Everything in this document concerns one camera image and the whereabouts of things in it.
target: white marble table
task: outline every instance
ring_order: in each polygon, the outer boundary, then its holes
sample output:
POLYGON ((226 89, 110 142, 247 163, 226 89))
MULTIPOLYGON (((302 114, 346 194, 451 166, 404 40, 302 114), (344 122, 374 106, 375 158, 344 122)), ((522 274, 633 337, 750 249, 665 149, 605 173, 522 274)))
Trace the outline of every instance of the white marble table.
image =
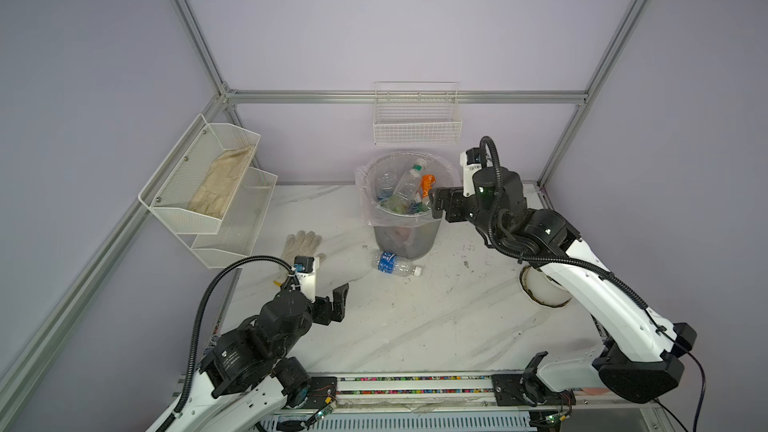
MULTIPOLYGON (((542 206, 532 185, 528 206, 542 206)), ((599 341, 589 313, 571 301, 560 309, 534 303, 521 289, 521 265, 487 249, 474 227, 440 225, 434 248, 416 261, 421 277, 371 268, 373 229, 360 216, 354 186, 278 186, 254 254, 280 255, 286 236, 322 235, 328 255, 317 294, 350 283, 346 318, 315 324, 290 355, 312 373, 522 369, 536 352, 585 348, 599 341)), ((222 331, 258 314, 284 271, 258 262, 244 267, 222 331)))

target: wire basket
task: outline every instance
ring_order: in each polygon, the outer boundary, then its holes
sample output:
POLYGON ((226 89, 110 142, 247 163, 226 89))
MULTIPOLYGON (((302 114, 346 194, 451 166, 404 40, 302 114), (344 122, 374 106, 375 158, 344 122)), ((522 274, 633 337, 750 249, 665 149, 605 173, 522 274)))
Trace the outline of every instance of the wire basket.
POLYGON ((222 268, 248 257, 264 223, 266 208, 277 184, 277 176, 249 167, 221 229, 215 235, 197 235, 190 249, 208 268, 222 268))
POLYGON ((457 82, 377 82, 373 141, 378 146, 458 144, 457 82))
MULTIPOLYGON (((199 212, 187 210, 192 197, 203 184, 208 168, 225 150, 243 149, 252 146, 247 162, 250 163, 256 154, 256 146, 261 136, 250 130, 242 129, 227 123, 208 123, 202 116, 203 129, 198 132, 192 145, 187 149, 184 158, 168 176, 160 190, 144 205, 174 234, 217 234, 226 220, 232 207, 236 193, 229 198, 225 205, 222 218, 206 216, 199 212)), ((237 179, 235 190, 245 177, 245 173, 237 179)), ((144 190, 139 194, 141 200, 144 190)))

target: gray work glove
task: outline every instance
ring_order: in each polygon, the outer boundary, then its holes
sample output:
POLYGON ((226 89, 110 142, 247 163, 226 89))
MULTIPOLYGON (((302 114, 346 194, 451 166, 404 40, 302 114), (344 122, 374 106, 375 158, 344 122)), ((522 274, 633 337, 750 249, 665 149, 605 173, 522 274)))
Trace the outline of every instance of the gray work glove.
MULTIPOLYGON (((286 246, 283 249, 283 255, 280 256, 288 265, 293 266, 297 255, 304 255, 306 257, 314 257, 317 248, 322 242, 321 235, 315 235, 314 232, 309 233, 299 231, 296 235, 289 235, 286 238, 286 246)), ((325 254, 320 254, 320 261, 326 259, 325 254)))

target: wall-mounted basket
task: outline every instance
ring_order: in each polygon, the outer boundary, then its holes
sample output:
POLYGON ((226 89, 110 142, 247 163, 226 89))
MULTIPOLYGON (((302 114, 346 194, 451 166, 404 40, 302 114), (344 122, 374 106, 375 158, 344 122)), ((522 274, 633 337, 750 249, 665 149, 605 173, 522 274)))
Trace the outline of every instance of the wall-mounted basket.
POLYGON ((377 82, 373 141, 378 146, 458 144, 457 82, 377 82))
POLYGON ((139 201, 206 267, 221 268, 250 255, 277 176, 249 166, 259 134, 228 123, 208 123, 202 116, 190 128, 196 125, 200 130, 163 185, 153 194, 153 177, 141 189, 139 201), (236 163, 241 164, 226 176, 228 193, 217 197, 216 212, 190 210, 211 164, 226 151, 240 151, 236 163))

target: gray trash bin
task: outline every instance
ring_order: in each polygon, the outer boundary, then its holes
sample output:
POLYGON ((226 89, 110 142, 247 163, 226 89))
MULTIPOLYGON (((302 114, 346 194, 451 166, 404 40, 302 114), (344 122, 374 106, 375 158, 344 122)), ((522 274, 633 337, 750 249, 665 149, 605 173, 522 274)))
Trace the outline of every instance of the gray trash bin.
POLYGON ((419 152, 396 152, 355 170, 363 219, 373 226, 376 243, 381 250, 405 258, 419 258, 429 252, 435 244, 441 220, 432 218, 431 212, 404 216, 381 207, 376 196, 376 178, 384 170, 394 170, 401 176, 419 157, 427 161, 424 174, 435 176, 435 187, 460 185, 458 173, 450 162, 419 152))

